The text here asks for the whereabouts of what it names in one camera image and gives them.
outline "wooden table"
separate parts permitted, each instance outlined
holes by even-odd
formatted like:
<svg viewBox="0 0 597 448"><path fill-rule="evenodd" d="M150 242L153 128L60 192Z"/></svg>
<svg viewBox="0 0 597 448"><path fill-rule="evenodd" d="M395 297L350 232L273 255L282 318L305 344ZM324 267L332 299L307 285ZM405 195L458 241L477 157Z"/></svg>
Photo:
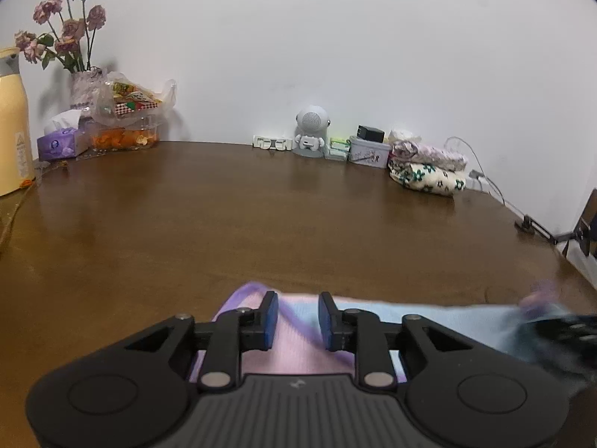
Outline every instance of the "wooden table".
<svg viewBox="0 0 597 448"><path fill-rule="evenodd" d="M0 200L6 205L14 200ZM206 321L249 280L399 303L514 303L538 280L576 312L595 290L496 200L404 190L387 171L249 146L161 143L49 172L0 255L0 440L47 371L179 311ZM597 435L575 398L558 446Z"/></svg>

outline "white robot toy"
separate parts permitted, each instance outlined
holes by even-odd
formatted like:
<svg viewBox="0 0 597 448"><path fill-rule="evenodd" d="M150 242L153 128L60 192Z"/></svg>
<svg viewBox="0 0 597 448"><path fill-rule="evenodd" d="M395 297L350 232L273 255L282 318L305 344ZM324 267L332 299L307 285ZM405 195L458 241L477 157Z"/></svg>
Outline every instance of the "white robot toy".
<svg viewBox="0 0 597 448"><path fill-rule="evenodd" d="M325 140L323 134L329 126L328 113L320 106L307 106L297 114L300 133L294 137L297 148L322 154Z"/></svg>

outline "black box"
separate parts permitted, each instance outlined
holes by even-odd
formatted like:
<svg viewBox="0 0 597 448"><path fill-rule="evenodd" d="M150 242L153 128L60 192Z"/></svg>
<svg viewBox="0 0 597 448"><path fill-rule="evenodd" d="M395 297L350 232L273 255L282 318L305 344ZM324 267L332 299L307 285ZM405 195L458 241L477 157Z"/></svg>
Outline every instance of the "black box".
<svg viewBox="0 0 597 448"><path fill-rule="evenodd" d="M383 143L384 132L382 130L378 130L377 128L359 126L359 129L356 132L356 136L361 140L376 141L378 143Z"/></svg>

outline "yellow bottle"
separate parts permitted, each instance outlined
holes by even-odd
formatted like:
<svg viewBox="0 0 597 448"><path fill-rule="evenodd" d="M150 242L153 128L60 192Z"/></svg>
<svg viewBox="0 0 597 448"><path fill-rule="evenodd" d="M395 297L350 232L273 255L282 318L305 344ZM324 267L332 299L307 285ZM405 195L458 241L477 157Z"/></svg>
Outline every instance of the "yellow bottle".
<svg viewBox="0 0 597 448"><path fill-rule="evenodd" d="M0 196L34 178L27 95L19 74L19 49L0 49Z"/></svg>

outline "snack package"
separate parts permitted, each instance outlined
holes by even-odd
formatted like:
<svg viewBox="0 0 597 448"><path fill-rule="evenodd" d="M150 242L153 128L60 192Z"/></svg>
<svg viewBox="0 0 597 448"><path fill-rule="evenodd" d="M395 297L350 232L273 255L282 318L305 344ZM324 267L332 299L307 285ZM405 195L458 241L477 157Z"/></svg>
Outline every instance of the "snack package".
<svg viewBox="0 0 597 448"><path fill-rule="evenodd" d="M176 102L176 82L168 80L161 93L130 82L124 74L111 72L96 93L93 119L108 128L127 128L141 118L161 115Z"/></svg>

